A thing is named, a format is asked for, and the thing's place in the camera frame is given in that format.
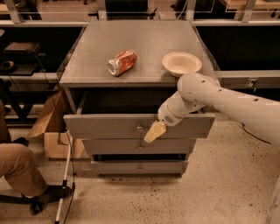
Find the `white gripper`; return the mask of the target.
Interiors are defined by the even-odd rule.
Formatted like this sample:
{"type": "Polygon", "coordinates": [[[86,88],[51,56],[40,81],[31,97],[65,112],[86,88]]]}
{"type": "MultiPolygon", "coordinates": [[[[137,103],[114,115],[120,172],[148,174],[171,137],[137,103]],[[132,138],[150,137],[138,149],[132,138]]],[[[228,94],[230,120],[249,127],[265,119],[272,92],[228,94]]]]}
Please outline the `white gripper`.
{"type": "Polygon", "coordinates": [[[155,121],[150,126],[150,129],[143,139],[148,144],[158,137],[161,137],[166,132],[166,126],[174,127],[182,121],[181,117],[176,117],[172,114],[166,103],[162,104],[158,109],[157,118],[159,122],[155,121]]]}

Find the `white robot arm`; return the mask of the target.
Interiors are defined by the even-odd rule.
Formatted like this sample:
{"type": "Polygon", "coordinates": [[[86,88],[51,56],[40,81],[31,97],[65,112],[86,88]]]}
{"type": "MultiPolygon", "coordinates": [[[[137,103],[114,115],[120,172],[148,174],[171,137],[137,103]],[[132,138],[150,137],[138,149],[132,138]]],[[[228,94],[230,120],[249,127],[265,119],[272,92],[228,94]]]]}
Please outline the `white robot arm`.
{"type": "Polygon", "coordinates": [[[169,135],[204,106],[215,109],[218,120],[209,140],[195,146],[182,186],[159,201],[160,223],[280,224],[278,102],[186,74],[145,140],[169,135]]]}

